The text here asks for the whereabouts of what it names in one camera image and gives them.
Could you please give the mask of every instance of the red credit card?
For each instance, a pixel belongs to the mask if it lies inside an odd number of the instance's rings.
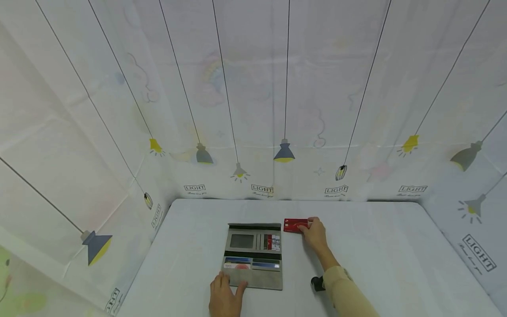
[[[285,232],[301,233],[298,226],[305,226],[309,228],[308,219],[291,219],[285,218],[283,221],[283,230]]]

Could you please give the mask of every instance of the person's right hand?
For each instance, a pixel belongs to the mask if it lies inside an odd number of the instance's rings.
[[[308,218],[311,222],[310,229],[305,226],[299,226],[299,230],[304,234],[306,242],[311,246],[315,253],[321,253],[328,249],[328,241],[325,237],[325,227],[318,217]]]

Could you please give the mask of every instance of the wrist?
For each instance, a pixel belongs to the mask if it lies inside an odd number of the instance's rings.
[[[315,251],[315,254],[317,254],[317,256],[319,258],[328,256],[330,253],[332,253],[327,245],[319,246],[319,247],[315,248],[314,251]]]

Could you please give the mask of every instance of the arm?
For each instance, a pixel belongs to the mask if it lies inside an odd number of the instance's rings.
[[[325,227],[317,217],[308,218],[310,229],[299,227],[324,269],[324,285],[340,317],[378,317],[374,307],[348,277],[328,247]]]

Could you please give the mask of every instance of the star illustration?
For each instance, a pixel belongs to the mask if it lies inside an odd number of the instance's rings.
[[[317,173],[319,176],[320,174],[324,173],[321,167],[318,168],[318,170],[313,171],[314,173]]]

